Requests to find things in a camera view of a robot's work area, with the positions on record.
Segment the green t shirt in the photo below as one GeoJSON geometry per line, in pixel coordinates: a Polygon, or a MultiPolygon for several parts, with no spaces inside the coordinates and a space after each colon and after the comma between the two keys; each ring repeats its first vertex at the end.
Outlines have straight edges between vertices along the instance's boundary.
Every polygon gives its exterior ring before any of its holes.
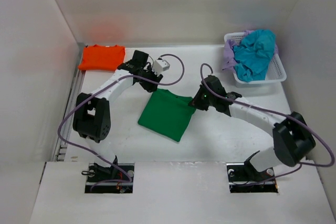
{"type": "Polygon", "coordinates": [[[188,104],[192,97],[157,89],[149,98],[138,125],[180,142],[196,109],[188,104]]]}

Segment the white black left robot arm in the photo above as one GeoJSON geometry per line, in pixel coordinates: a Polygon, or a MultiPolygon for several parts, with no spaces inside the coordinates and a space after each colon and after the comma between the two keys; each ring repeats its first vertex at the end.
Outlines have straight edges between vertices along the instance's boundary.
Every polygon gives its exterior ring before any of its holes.
{"type": "Polygon", "coordinates": [[[147,53],[136,50],[131,60],[119,65],[112,77],[94,90],[93,93],[98,95],[79,108],[73,117],[73,129],[86,140],[96,155],[111,162],[103,164],[99,172],[109,182],[118,175],[115,166],[118,164],[117,157],[105,140],[111,129],[110,104],[137,82],[147,92],[156,91],[157,83],[163,78],[162,72],[170,67],[162,58],[148,64],[148,57],[147,53]]]}

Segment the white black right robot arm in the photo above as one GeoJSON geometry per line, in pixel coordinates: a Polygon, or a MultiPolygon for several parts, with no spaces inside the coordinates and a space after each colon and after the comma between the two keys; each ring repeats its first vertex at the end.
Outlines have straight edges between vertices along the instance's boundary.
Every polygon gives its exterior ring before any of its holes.
{"type": "Polygon", "coordinates": [[[190,107],[201,111],[211,106],[217,112],[250,123],[272,137],[271,147],[253,153],[244,161],[243,172],[247,180],[266,180],[270,176],[267,171],[281,164],[294,167],[316,146],[301,114],[293,112],[291,118],[287,118],[286,115],[253,109],[247,102],[237,92],[226,92],[213,75],[201,82],[198,92],[189,102],[190,107]]]}

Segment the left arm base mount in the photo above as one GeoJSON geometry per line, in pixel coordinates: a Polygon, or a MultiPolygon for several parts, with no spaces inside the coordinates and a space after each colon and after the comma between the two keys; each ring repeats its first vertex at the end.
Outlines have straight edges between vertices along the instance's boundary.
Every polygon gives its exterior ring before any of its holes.
{"type": "Polygon", "coordinates": [[[112,168],[111,173],[98,170],[97,165],[89,164],[87,170],[83,170],[81,175],[86,178],[86,194],[131,194],[133,193],[133,181],[135,173],[134,164],[119,164],[119,167],[128,173],[132,182],[129,182],[125,173],[112,168]]]}

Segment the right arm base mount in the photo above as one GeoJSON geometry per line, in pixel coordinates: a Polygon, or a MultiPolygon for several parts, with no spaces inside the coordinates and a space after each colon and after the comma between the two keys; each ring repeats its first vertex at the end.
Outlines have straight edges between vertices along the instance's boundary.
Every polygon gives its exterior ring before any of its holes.
{"type": "Polygon", "coordinates": [[[231,193],[278,192],[275,172],[272,167],[262,172],[250,172],[244,163],[228,163],[226,168],[231,193]]]}

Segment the orange t shirt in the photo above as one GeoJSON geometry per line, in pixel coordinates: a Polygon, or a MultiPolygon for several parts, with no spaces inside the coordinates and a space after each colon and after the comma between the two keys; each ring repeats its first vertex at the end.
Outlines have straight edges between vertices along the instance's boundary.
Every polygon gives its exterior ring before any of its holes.
{"type": "Polygon", "coordinates": [[[83,49],[82,61],[78,69],[81,71],[115,71],[124,62],[124,58],[124,46],[88,46],[83,49]]]}

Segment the teal t shirt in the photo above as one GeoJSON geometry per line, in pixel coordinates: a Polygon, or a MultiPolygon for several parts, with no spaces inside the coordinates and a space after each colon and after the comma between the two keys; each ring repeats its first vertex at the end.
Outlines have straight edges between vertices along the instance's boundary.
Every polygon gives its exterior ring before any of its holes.
{"type": "Polygon", "coordinates": [[[243,82],[264,81],[275,54],[276,35],[268,29],[247,32],[233,47],[237,77],[243,82]]]}

